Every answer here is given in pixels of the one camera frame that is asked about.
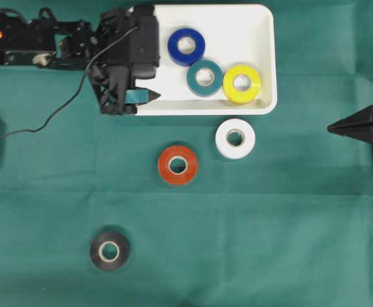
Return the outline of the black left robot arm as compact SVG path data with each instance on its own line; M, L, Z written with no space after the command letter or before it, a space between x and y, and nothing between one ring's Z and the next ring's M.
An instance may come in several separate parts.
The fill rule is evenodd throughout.
M82 70L90 80L103 114L135 114L139 105L160 94L136 86L153 79L159 67L159 23L153 5L115 8L90 22L62 22L50 8L26 20L0 8L0 66L36 66Z

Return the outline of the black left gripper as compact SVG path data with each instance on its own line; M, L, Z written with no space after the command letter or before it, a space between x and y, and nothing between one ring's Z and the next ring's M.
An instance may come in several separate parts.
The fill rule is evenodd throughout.
M133 104L147 104L161 94L149 89L132 89L129 65L129 35L136 27L129 22L129 12L123 8L100 15L95 31L98 44L90 68L90 82L102 114L136 113Z

